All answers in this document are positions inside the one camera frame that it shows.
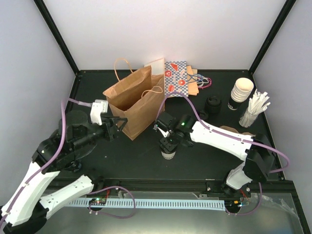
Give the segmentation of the blue checkered paper bag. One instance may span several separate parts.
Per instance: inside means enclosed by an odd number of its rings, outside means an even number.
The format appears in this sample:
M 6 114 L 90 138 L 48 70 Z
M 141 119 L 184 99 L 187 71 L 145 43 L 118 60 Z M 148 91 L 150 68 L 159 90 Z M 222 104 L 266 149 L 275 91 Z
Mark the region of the blue checkered paper bag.
M 188 96 L 187 62 L 166 61 L 164 70 L 165 95 L 179 92 Z

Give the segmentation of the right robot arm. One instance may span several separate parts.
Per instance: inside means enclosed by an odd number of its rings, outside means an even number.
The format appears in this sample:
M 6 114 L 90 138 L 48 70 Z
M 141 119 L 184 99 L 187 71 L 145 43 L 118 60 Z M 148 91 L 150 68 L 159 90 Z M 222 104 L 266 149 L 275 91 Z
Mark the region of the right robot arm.
M 163 135 L 159 146 L 166 159 L 174 157 L 179 145 L 192 147 L 194 143 L 213 146 L 240 159 L 241 163 L 229 171 L 221 184 L 221 190 L 226 196 L 234 196 L 252 181 L 265 183 L 275 160 L 269 149 L 269 140 L 263 134 L 250 136 L 234 133 L 201 119 L 194 120 L 188 115 L 176 119 L 167 112 L 157 117 L 154 129 Z

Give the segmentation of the stack of paper cups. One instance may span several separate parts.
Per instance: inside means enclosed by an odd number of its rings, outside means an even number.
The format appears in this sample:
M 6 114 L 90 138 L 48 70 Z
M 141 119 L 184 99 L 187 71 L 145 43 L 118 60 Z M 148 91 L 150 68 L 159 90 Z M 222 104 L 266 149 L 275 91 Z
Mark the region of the stack of paper cups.
M 254 83 L 248 78 L 236 80 L 228 101 L 230 110 L 237 110 L 239 106 L 249 97 L 254 89 Z

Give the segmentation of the black left frame post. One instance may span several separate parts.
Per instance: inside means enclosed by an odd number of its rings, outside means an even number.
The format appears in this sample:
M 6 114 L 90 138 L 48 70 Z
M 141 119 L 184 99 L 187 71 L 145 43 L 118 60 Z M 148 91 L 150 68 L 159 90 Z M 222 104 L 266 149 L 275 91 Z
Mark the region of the black left frame post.
M 49 27 L 54 39 L 56 40 L 59 48 L 61 49 L 63 55 L 65 56 L 68 64 L 70 65 L 72 71 L 76 75 L 79 72 L 79 69 L 57 27 L 55 24 L 46 4 L 43 0 L 34 0 L 35 5 L 37 6 L 39 12 L 41 13 L 44 21 L 46 22 L 47 26 Z

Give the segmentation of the black right frame post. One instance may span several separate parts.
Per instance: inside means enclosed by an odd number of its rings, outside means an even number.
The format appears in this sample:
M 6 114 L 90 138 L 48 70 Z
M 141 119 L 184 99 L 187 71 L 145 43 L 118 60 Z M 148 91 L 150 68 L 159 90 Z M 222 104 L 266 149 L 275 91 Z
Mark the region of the black right frame post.
M 286 20 L 288 14 L 292 10 L 293 6 L 295 5 L 296 0 L 286 0 L 283 7 L 281 8 L 276 20 L 274 21 L 269 33 L 267 34 L 263 44 L 261 45 L 254 61 L 252 62 L 249 73 L 254 74 L 257 70 L 258 66 L 260 65 L 262 59 L 264 58 L 266 52 L 268 51 L 270 45 L 272 44 L 273 40 L 275 39 L 277 33 L 279 32 L 281 26 L 283 25 L 284 21 Z

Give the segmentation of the flat brown paper bags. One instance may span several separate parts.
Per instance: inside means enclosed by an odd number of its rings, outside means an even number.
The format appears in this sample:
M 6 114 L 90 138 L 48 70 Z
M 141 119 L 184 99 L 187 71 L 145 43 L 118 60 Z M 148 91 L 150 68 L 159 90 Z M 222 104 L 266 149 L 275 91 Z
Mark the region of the flat brown paper bags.
M 191 78 L 193 71 L 190 65 L 187 66 L 188 95 L 196 96 L 199 93 L 197 82 Z

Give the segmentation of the large brown paper bag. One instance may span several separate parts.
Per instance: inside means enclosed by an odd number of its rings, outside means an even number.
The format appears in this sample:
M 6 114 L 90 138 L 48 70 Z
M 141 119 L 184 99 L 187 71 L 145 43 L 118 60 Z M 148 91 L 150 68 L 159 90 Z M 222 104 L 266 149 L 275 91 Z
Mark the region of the large brown paper bag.
M 130 75 L 120 78 L 117 73 L 117 62 L 127 63 Z M 159 110 L 164 110 L 164 72 L 154 75 L 152 66 L 144 66 L 133 71 L 125 58 L 114 62 L 117 83 L 106 89 L 103 94 L 109 102 L 112 114 L 128 119 L 123 133 L 131 140 L 137 138 L 156 119 Z

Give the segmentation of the black frame post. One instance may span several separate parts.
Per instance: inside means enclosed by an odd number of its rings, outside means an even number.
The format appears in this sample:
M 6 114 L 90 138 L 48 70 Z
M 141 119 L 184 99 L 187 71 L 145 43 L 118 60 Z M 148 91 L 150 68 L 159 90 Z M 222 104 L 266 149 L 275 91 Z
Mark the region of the black frame post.
M 49 27 L 54 39 L 56 40 L 59 48 L 61 49 L 63 55 L 65 56 L 68 64 L 70 65 L 72 71 L 76 75 L 79 72 L 79 69 L 57 27 L 55 24 L 46 4 L 43 0 L 34 0 L 35 5 L 37 6 L 39 12 L 41 13 L 44 21 L 46 22 L 47 26 Z
M 281 26 L 283 25 L 284 21 L 286 20 L 288 14 L 292 10 L 293 6 L 295 5 L 296 0 L 286 0 L 283 7 L 281 8 L 276 20 L 274 21 L 269 33 L 267 34 L 263 44 L 261 45 L 254 61 L 252 62 L 249 73 L 254 74 L 257 70 L 258 66 L 260 65 L 262 59 L 264 58 L 266 52 L 268 51 L 270 45 L 272 44 L 273 40 L 275 39 L 277 33 L 279 32 Z

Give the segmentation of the near black lid stack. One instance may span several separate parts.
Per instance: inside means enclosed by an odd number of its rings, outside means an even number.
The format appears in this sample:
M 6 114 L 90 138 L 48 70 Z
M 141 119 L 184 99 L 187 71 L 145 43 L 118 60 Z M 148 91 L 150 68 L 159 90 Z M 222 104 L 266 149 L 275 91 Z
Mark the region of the near black lid stack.
M 209 119 L 209 114 L 206 113 L 204 110 L 198 111 L 197 114 L 199 118 L 203 121 L 207 121 Z

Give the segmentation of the far black lid stack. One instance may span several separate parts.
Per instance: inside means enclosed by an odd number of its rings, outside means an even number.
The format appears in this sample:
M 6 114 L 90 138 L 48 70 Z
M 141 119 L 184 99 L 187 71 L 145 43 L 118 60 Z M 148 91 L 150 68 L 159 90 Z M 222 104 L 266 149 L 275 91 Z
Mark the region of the far black lid stack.
M 216 95 L 212 95 L 206 99 L 204 110 L 208 114 L 218 114 L 221 110 L 221 105 L 222 105 L 222 102 L 221 102 L 220 97 Z

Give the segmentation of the white paper coffee cup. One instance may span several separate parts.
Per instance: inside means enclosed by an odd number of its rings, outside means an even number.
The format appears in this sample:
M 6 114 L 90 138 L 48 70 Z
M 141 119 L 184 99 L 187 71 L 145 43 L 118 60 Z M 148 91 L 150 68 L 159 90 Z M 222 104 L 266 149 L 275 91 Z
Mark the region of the white paper coffee cup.
M 162 156 L 165 159 L 167 159 L 167 160 L 173 159 L 173 157 L 176 154 L 176 149 L 177 149 L 176 146 L 174 146 L 174 147 L 164 147 L 164 146 L 161 146 L 160 147 Z

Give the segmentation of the black lid stack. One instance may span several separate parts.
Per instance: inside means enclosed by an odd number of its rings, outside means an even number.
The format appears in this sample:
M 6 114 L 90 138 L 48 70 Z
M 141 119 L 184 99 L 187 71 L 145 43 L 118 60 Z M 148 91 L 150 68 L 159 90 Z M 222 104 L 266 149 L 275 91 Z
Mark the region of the black lid stack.
M 220 97 L 216 95 L 212 95 L 206 99 L 204 110 L 208 114 L 218 114 L 221 110 L 221 105 L 222 105 L 222 102 L 221 102 Z
M 198 111 L 197 114 L 199 118 L 203 121 L 207 121 L 209 119 L 209 114 L 206 113 L 204 110 Z

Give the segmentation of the glass of white stirrers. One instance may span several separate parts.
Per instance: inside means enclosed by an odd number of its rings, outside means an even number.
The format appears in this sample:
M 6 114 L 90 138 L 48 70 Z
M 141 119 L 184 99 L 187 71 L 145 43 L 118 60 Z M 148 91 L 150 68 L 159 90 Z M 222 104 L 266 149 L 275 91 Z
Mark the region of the glass of white stirrers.
M 269 98 L 267 92 L 261 93 L 256 89 L 253 96 L 249 98 L 248 107 L 240 118 L 239 124 L 244 128 L 250 127 L 258 115 L 267 110 L 270 105 L 270 102 L 267 102 Z

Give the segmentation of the black coffee cup lid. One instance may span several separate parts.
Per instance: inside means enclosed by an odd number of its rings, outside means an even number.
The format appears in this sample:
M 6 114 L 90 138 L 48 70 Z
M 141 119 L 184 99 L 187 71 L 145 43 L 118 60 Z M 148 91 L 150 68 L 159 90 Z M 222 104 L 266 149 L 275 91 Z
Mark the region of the black coffee cup lid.
M 176 149 L 177 149 L 177 144 L 160 143 L 160 150 L 162 153 L 172 154 L 176 152 Z

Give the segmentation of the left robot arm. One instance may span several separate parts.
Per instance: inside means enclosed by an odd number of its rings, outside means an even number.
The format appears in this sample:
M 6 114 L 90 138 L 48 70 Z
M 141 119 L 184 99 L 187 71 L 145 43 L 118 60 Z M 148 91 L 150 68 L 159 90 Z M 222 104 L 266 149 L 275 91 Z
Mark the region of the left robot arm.
M 100 114 L 100 120 L 101 124 L 89 122 L 83 111 L 62 115 L 58 129 L 40 143 L 22 183 L 0 208 L 1 223 L 6 224 L 4 233 L 34 234 L 69 202 L 91 192 L 98 195 L 104 191 L 103 177 L 91 170 L 60 190 L 44 195 L 62 170 L 80 170 L 80 159 L 90 154 L 99 140 L 114 140 L 128 121 L 125 117 L 104 114 Z

